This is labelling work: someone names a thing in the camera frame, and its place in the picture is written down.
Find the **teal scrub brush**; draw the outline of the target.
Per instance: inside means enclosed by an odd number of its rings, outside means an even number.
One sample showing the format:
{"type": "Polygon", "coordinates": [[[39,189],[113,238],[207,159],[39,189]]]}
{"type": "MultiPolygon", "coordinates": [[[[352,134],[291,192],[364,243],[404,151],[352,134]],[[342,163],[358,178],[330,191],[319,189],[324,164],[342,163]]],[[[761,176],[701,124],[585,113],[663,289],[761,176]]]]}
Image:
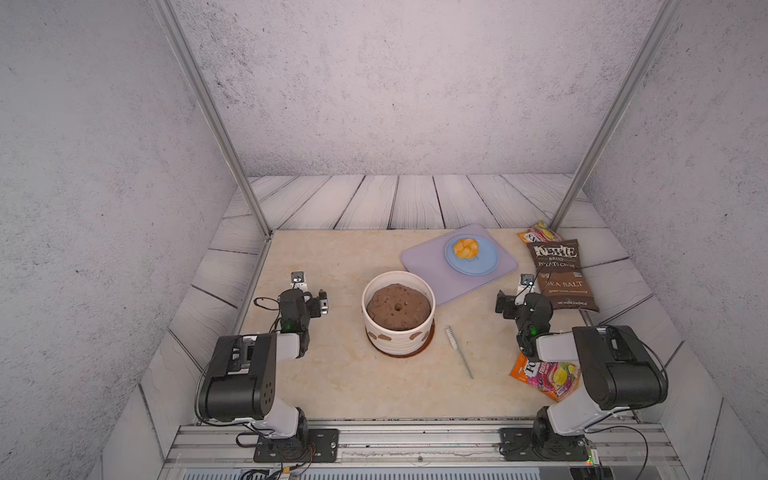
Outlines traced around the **teal scrub brush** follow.
{"type": "Polygon", "coordinates": [[[469,365],[469,362],[468,362],[464,352],[462,351],[462,348],[460,346],[458,338],[456,337],[452,327],[451,326],[447,326],[445,328],[445,332],[446,332],[446,335],[447,335],[447,338],[449,340],[449,343],[450,343],[451,347],[458,353],[459,357],[461,358],[462,363],[463,363],[463,365],[464,365],[464,367],[465,367],[465,369],[467,371],[467,374],[468,374],[469,378],[473,379],[474,378],[474,374],[473,374],[473,372],[471,370],[471,367],[469,365]]]}

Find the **white ceramic pot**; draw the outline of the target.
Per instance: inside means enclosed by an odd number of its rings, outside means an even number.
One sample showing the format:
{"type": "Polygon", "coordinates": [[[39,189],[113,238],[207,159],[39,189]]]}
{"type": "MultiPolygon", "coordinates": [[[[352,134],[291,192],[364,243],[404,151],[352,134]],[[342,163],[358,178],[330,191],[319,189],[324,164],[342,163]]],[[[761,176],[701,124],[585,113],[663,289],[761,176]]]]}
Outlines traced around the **white ceramic pot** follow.
{"type": "Polygon", "coordinates": [[[390,271],[376,276],[363,291],[361,307],[368,340],[388,356],[418,355],[432,341],[435,296],[415,274],[390,271]]]}

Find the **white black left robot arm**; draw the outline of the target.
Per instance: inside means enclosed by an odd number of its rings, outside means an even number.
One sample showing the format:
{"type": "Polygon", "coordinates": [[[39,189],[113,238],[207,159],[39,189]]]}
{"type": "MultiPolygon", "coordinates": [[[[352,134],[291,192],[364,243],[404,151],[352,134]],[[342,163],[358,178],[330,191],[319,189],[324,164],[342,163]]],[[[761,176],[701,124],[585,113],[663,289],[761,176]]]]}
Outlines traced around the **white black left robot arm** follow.
{"type": "Polygon", "coordinates": [[[199,381],[198,420],[210,426],[243,426],[281,447],[304,449],[304,412],[277,395],[277,364],[303,357],[310,322],[328,312],[328,296],[293,288],[276,299],[275,324],[266,333],[222,336],[199,381]]]}

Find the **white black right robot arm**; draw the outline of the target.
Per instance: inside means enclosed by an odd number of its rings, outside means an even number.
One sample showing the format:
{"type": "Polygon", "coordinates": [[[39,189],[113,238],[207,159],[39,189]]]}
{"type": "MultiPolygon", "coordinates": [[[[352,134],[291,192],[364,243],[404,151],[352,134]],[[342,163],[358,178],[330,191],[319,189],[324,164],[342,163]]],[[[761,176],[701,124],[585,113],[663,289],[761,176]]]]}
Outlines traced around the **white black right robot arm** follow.
{"type": "Polygon", "coordinates": [[[520,354],[512,377],[555,401],[538,410],[530,428],[502,432],[506,458],[583,461],[590,427],[666,400],[663,364],[631,328],[576,326],[553,333],[554,307],[539,293],[519,301],[499,292],[495,311],[517,327],[520,354]]]}

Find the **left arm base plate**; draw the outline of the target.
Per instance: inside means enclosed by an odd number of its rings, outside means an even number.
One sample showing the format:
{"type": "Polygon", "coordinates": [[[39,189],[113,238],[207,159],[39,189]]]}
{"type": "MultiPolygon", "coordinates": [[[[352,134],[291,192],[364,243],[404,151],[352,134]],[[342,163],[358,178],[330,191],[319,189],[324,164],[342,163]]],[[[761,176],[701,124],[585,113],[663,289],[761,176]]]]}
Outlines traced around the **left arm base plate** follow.
{"type": "Polygon", "coordinates": [[[337,459],[338,429],[302,429],[286,439],[260,436],[254,447],[255,463],[334,463],[337,459]]]}

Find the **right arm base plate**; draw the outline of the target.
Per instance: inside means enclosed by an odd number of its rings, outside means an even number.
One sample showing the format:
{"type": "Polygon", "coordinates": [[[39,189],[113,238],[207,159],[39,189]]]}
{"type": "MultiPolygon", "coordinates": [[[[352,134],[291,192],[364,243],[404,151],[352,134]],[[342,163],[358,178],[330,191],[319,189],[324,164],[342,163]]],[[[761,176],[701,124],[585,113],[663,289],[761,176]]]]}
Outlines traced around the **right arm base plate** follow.
{"type": "Polygon", "coordinates": [[[590,459],[583,436],[562,436],[530,428],[499,430],[499,453],[509,462],[586,462],[590,459]]]}

